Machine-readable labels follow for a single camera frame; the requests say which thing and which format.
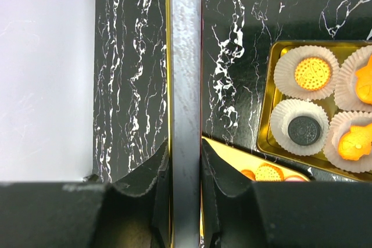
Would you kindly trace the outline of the gold tin lid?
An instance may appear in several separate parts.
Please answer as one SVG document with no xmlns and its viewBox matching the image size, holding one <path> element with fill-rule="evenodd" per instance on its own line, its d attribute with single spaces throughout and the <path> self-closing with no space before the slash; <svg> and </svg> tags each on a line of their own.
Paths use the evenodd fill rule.
<svg viewBox="0 0 372 248">
<path fill-rule="evenodd" d="M 167 0 L 173 246 L 199 246 L 201 0 Z"/>
</svg>

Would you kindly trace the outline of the orange fish cookie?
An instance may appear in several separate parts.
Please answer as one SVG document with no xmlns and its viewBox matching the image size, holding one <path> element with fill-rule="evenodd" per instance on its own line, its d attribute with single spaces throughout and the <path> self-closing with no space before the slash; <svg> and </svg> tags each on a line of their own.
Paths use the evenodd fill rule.
<svg viewBox="0 0 372 248">
<path fill-rule="evenodd" d="M 371 124 L 351 125 L 338 142 L 338 153 L 345 160 L 358 161 L 371 153 Z"/>
<path fill-rule="evenodd" d="M 367 64 L 355 72 L 355 92 L 364 103 L 371 104 L 371 56 Z"/>
</svg>

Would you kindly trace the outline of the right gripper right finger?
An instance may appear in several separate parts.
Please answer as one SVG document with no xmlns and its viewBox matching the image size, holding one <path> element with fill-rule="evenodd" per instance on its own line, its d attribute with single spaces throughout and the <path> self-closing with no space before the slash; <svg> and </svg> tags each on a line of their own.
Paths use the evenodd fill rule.
<svg viewBox="0 0 372 248">
<path fill-rule="evenodd" d="M 370 247 L 371 184 L 254 182 L 202 143 L 206 247 Z"/>
</svg>

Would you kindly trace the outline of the black sandwich cookie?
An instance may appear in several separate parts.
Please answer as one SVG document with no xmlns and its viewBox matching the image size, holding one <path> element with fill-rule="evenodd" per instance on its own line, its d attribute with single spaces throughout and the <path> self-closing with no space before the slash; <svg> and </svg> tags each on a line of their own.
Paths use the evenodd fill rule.
<svg viewBox="0 0 372 248">
<path fill-rule="evenodd" d="M 293 118 L 287 128 L 289 138 L 297 145 L 309 146 L 321 136 L 320 124 L 312 117 L 298 116 Z"/>
</svg>

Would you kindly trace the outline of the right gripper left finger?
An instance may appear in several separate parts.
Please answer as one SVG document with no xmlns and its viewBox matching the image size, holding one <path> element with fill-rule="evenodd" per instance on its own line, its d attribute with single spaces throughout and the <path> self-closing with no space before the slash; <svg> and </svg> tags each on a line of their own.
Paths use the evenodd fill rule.
<svg viewBox="0 0 372 248">
<path fill-rule="evenodd" d="M 2 247 L 169 247 L 168 143 L 114 183 L 1 184 Z"/>
</svg>

